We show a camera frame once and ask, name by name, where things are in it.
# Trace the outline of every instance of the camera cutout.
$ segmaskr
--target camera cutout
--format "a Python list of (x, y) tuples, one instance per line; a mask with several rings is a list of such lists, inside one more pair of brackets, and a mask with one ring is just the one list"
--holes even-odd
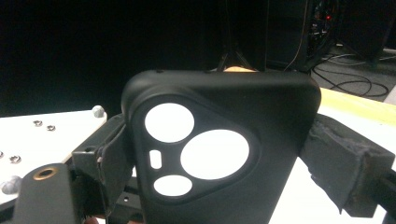
[(149, 163), (153, 169), (160, 169), (163, 167), (163, 159), (161, 155), (161, 151), (159, 150), (151, 150), (149, 152)]
[(146, 115), (145, 125), (156, 140), (175, 143), (192, 132), (194, 117), (185, 106), (167, 103), (153, 107)]
[(240, 133), (212, 130), (200, 133), (183, 148), (183, 169), (199, 179), (221, 179), (237, 172), (247, 161), (249, 145)]
[(182, 175), (167, 175), (157, 179), (154, 188), (161, 195), (176, 197), (188, 193), (192, 188), (192, 182)]

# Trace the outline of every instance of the white table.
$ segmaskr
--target white table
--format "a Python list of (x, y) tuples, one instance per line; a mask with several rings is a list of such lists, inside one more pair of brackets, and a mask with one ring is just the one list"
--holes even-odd
[[(66, 162), (71, 152), (106, 122), (106, 113), (97, 118), (92, 110), (22, 116), (0, 119), (0, 185), (12, 175), (24, 177), (37, 167)], [(36, 127), (35, 120), (42, 125)], [(48, 126), (55, 126), (48, 131)], [(19, 163), (9, 158), (20, 156)], [(0, 189), (0, 205), (15, 199), (17, 194), (4, 194)]]

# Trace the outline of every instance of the brass insert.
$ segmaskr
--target brass insert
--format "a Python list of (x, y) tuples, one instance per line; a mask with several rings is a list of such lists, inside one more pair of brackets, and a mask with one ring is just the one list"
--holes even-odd
[(45, 180), (45, 179), (53, 177), (54, 175), (56, 175), (56, 173), (58, 173), (58, 169), (56, 167), (46, 167), (46, 168), (38, 171), (37, 173), (35, 173), (35, 175), (33, 176), (33, 179), (34, 180)]

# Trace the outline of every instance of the black phone case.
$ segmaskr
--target black phone case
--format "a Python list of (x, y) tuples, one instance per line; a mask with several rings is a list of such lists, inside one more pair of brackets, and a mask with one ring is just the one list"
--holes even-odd
[[(193, 114), (195, 125), (185, 139), (164, 143), (148, 133), (147, 113), (165, 103), (183, 105)], [(318, 85), (300, 73), (147, 71), (133, 77), (121, 107), (133, 139), (146, 223), (268, 223), (319, 104)], [(211, 130), (240, 133), (249, 154), (232, 175), (203, 180), (183, 169), (180, 154), (197, 134)], [(161, 169), (150, 166), (154, 148), (161, 152)], [(191, 190), (161, 195), (153, 184), (167, 175), (187, 177)]]

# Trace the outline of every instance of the black bracket arm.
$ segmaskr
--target black bracket arm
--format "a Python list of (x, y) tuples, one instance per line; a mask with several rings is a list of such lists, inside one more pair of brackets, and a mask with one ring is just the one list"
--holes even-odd
[(108, 216), (134, 167), (134, 150), (122, 115), (111, 118), (73, 151), (76, 174), (88, 192), (86, 215)]
[(380, 203), (395, 217), (393, 153), (318, 114), (300, 157), (340, 212), (345, 209), (352, 217), (372, 217)]

